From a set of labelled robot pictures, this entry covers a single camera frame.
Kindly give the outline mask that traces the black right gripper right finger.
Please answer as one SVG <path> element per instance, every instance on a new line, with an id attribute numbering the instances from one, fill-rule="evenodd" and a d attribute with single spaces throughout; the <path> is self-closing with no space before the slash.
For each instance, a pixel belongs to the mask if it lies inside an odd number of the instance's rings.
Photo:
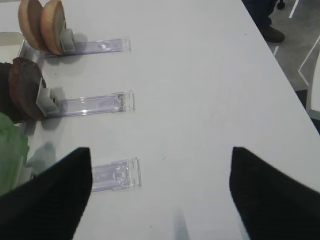
<path id="1" fill-rule="evenodd" d="M 320 194 L 244 147 L 234 147 L 229 189 L 251 240 L 318 240 Z"/>

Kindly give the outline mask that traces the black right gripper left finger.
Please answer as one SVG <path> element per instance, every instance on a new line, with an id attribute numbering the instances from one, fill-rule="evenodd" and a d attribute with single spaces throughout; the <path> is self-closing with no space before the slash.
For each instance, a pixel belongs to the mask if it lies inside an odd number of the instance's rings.
<path id="1" fill-rule="evenodd" d="M 93 184 L 91 154 L 79 147 L 0 197 L 2 240 L 71 240 Z"/>

